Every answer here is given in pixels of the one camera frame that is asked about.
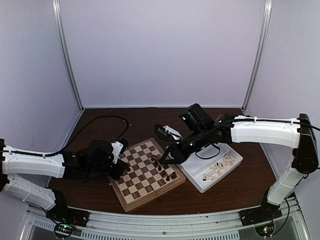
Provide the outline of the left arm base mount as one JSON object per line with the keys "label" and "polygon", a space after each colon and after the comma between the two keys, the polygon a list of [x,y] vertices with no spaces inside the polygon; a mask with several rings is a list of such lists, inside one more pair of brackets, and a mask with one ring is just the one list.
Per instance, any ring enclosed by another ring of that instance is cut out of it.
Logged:
{"label": "left arm base mount", "polygon": [[46,210],[46,217],[58,222],[76,227],[86,227],[89,221],[90,213],[85,210],[75,208],[55,208]]}

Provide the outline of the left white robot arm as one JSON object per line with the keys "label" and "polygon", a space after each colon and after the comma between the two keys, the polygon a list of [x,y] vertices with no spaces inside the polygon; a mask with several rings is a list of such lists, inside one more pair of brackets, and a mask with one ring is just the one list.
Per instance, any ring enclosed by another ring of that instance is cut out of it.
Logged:
{"label": "left white robot arm", "polygon": [[62,192],[40,187],[23,174],[88,181],[107,176],[128,212],[173,190],[184,182],[174,165],[161,165],[163,150],[154,139],[129,149],[123,140],[94,140],[77,152],[32,152],[0,144],[0,189],[53,213],[61,222],[72,218]]}

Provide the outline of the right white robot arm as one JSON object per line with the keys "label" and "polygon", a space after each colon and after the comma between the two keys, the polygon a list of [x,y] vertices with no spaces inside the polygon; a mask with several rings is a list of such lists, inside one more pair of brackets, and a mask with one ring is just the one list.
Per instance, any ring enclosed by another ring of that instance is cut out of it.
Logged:
{"label": "right white robot arm", "polygon": [[209,144],[258,143],[292,149],[287,169],[265,192],[256,210],[261,221],[268,220],[301,180],[319,168],[316,127],[307,114],[288,119],[220,114],[212,119],[195,103],[179,117],[191,131],[188,136],[183,137],[168,126],[164,128],[174,141],[169,152],[175,164],[185,162],[191,154]]}

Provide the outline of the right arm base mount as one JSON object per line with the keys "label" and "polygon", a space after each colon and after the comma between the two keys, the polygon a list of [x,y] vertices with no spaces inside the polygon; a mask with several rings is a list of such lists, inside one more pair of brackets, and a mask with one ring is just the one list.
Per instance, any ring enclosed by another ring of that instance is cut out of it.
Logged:
{"label": "right arm base mount", "polygon": [[273,205],[268,202],[262,203],[261,206],[244,209],[239,212],[239,217],[243,226],[271,221],[282,215],[279,205]]}

